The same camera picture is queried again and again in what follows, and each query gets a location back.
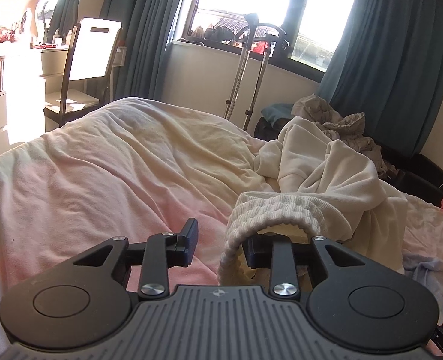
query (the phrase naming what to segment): curtain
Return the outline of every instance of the curtain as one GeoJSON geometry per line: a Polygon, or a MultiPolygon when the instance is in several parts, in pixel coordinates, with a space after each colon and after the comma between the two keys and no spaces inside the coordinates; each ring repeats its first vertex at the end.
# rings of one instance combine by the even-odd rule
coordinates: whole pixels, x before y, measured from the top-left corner
{"type": "Polygon", "coordinates": [[[122,23],[126,61],[115,77],[115,99],[154,98],[163,55],[181,0],[105,0],[100,17],[122,23]]]}
{"type": "Polygon", "coordinates": [[[78,4],[80,0],[58,0],[49,23],[48,42],[52,42],[55,31],[65,37],[78,21],[78,4]]]}
{"type": "Polygon", "coordinates": [[[418,153],[443,100],[443,0],[355,0],[317,95],[366,135],[418,153]]]}

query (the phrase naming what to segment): bed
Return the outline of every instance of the bed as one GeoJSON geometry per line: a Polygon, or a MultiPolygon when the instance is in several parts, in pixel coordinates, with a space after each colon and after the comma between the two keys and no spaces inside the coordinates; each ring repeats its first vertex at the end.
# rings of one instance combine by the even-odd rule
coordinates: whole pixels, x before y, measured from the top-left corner
{"type": "MultiPolygon", "coordinates": [[[[170,269],[170,287],[216,284],[240,195],[275,190],[258,169],[265,145],[215,115],[127,98],[4,153],[0,299],[19,281],[110,237],[143,242],[178,231],[190,217],[199,221],[198,247],[189,268],[170,269]]],[[[438,291],[443,322],[443,212],[410,197],[406,207],[400,260],[403,252],[414,279],[438,291]]],[[[132,278],[138,274],[133,269],[132,278]]],[[[0,352],[7,344],[0,326],[0,352]]]]}

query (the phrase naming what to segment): white chair backrest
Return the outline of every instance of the white chair backrest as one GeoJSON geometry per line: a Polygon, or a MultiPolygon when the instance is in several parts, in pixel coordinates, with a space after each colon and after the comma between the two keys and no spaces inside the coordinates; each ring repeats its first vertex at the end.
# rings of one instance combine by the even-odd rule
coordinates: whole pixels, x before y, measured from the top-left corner
{"type": "Polygon", "coordinates": [[[84,18],[80,21],[78,40],[74,45],[70,81],[107,74],[112,50],[121,23],[118,21],[84,18]]]}

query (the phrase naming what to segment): crosshair logo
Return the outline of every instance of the crosshair logo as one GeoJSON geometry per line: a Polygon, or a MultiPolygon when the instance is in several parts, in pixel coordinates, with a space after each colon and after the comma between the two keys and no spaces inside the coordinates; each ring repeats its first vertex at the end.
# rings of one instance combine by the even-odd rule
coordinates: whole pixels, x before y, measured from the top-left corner
{"type": "Polygon", "coordinates": [[[223,291],[222,289],[216,289],[215,291],[212,292],[213,295],[220,297],[226,294],[225,291],[223,291]]]}

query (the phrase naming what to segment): silver bolt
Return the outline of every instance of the silver bolt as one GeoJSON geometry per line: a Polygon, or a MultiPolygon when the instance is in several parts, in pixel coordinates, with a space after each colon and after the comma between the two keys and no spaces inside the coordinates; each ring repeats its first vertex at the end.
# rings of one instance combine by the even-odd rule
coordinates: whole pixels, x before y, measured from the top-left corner
{"type": "Polygon", "coordinates": [[[281,283],[273,287],[273,292],[280,296],[290,296],[296,293],[296,287],[290,283],[281,283]]]}
{"type": "Polygon", "coordinates": [[[165,292],[165,287],[157,283],[145,284],[141,287],[141,292],[145,295],[155,296],[165,292]]]}

